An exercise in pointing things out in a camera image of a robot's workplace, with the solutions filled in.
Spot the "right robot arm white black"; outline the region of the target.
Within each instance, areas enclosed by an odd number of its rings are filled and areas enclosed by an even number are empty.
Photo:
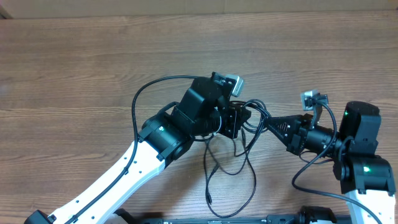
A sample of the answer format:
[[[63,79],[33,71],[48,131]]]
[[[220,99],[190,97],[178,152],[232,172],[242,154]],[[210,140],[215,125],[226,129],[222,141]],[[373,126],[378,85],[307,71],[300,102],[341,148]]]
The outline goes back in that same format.
[[[346,104],[341,124],[324,100],[308,100],[313,114],[272,117],[265,126],[300,156],[305,150],[316,156],[293,177],[292,185],[302,192],[337,198],[346,202],[353,223],[394,223],[396,185],[390,163],[376,154],[381,125],[379,108],[362,101]],[[333,162],[340,194],[297,185],[298,177],[317,160]]]

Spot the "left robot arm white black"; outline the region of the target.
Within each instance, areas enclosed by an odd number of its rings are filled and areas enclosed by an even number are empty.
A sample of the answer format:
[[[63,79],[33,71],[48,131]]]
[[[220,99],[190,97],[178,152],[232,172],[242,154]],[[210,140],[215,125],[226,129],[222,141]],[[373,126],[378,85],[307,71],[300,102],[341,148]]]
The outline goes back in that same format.
[[[213,73],[191,76],[179,102],[171,102],[134,130],[123,156],[83,193],[50,215],[36,210],[26,223],[127,223],[121,205],[148,180],[184,155],[194,141],[216,134],[234,139],[250,111],[234,104],[244,80]]]

